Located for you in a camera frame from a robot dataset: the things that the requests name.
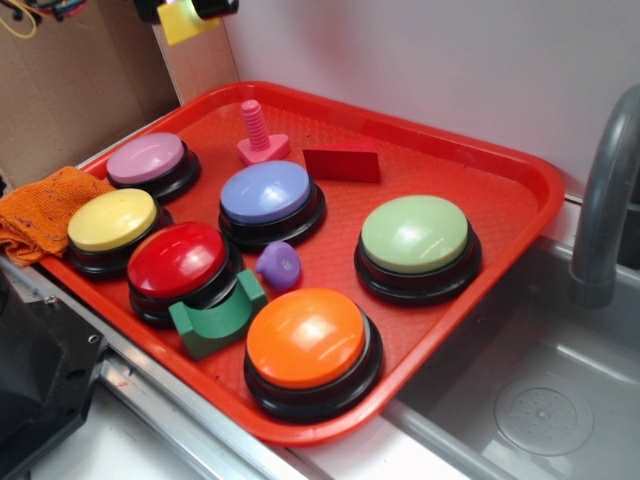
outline red button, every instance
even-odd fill
[[[127,275],[141,294],[166,299],[205,285],[222,267],[220,232],[198,222],[171,225],[147,238],[131,255]]]

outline sink basin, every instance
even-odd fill
[[[600,310],[567,295],[571,250],[539,238],[385,416],[471,478],[640,472],[640,276]]]

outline cardboard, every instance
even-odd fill
[[[216,28],[172,46],[161,25],[154,25],[153,29],[181,104],[220,85],[238,81],[224,21]]]
[[[0,30],[0,64],[7,191],[77,165],[178,106],[133,2],[90,1],[76,17],[45,20],[30,40]]]

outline yellow sticky note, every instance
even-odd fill
[[[220,24],[217,18],[201,19],[191,0],[178,0],[160,5],[158,16],[170,46],[200,35]]]

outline blue button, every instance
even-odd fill
[[[222,188],[220,200],[229,218],[256,225],[281,220],[296,212],[310,192],[309,175],[304,168],[272,160],[236,173]]]

